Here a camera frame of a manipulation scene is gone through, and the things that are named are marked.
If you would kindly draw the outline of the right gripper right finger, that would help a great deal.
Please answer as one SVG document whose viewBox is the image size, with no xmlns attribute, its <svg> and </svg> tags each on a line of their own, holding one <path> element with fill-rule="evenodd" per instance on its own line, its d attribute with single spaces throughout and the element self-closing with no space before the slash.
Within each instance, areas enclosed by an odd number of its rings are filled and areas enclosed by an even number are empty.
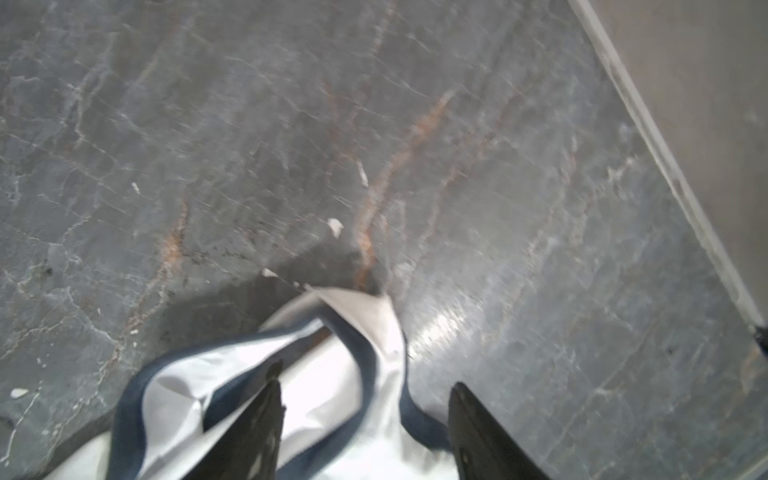
<svg viewBox="0 0 768 480">
<path fill-rule="evenodd" d="M 448 433 L 461 480 L 549 479 L 461 382 L 451 389 Z"/>
</svg>

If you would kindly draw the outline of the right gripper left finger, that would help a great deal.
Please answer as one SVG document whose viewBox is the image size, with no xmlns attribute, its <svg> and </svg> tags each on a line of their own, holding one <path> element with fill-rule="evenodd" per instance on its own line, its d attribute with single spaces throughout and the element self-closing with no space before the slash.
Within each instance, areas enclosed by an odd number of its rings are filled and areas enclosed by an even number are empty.
<svg viewBox="0 0 768 480">
<path fill-rule="evenodd" d="M 279 375 L 269 366 L 265 385 L 185 479 L 275 479 L 285 407 Z"/>
</svg>

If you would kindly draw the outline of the white tank top navy trim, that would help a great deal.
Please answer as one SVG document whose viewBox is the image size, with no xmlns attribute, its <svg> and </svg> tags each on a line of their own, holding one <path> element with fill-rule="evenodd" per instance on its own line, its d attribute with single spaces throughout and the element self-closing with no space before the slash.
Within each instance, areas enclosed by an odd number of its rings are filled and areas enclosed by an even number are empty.
<svg viewBox="0 0 768 480">
<path fill-rule="evenodd" d="M 281 432 L 245 471 L 280 479 L 455 479 L 444 425 L 407 388 L 406 343 L 391 300 L 316 288 L 254 334 L 170 353 L 129 382 L 111 429 L 52 472 L 55 479 L 181 479 L 232 434 L 271 362 L 304 353 L 279 376 Z"/>
</svg>

